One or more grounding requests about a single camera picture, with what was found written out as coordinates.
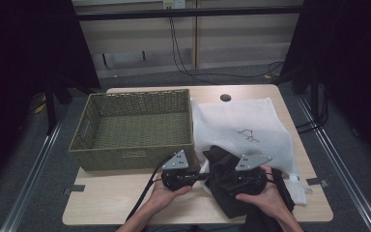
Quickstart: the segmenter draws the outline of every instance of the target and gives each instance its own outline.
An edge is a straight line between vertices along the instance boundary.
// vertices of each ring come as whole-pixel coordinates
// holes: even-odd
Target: person's left hand
[[[145,203],[151,210],[156,214],[162,209],[167,207],[177,196],[184,195],[192,190],[191,186],[182,187],[176,191],[172,191],[165,187],[162,183],[161,174],[157,175],[157,180],[155,181],[155,186],[152,191],[152,195],[149,200]]]

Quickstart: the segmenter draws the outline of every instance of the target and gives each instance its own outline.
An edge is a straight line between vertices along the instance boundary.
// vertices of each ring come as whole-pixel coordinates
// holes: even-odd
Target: person's right hand
[[[271,168],[266,165],[261,165],[261,168],[265,171],[267,178],[273,180]],[[256,205],[262,212],[273,218],[277,218],[282,210],[288,210],[276,185],[270,182],[267,182],[264,190],[260,194],[249,195],[240,193],[236,196],[236,199]]]

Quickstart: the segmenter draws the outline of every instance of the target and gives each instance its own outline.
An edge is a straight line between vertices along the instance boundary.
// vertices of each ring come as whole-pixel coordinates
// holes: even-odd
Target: wicker basket
[[[194,160],[189,91],[89,96],[70,153],[85,171],[154,168],[185,150]]]

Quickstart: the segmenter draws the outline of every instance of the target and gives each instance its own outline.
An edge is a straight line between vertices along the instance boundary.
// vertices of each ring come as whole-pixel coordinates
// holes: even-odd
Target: silver metal plate
[[[186,154],[184,150],[174,155],[172,159],[170,159],[167,163],[165,163],[162,166],[163,170],[186,169],[186,168],[188,168],[188,162],[186,160]]]
[[[271,160],[272,160],[271,157],[257,157],[243,155],[236,166],[236,171],[249,171]]]

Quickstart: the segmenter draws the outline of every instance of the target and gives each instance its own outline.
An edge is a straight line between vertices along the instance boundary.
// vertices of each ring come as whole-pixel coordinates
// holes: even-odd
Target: hand
[[[267,178],[273,180],[271,168],[266,165],[261,165],[261,168],[265,171]],[[240,193],[236,196],[236,199],[258,206],[262,212],[273,218],[277,218],[281,210],[287,209],[284,201],[279,195],[276,185],[270,182],[267,182],[264,190],[260,194],[249,195]]]
[[[176,191],[172,191],[165,187],[165,185],[160,181],[161,174],[157,176],[155,181],[155,186],[152,191],[152,195],[149,200],[145,203],[150,209],[156,214],[162,209],[167,207],[177,196],[184,195],[192,190],[191,186],[182,187]]]

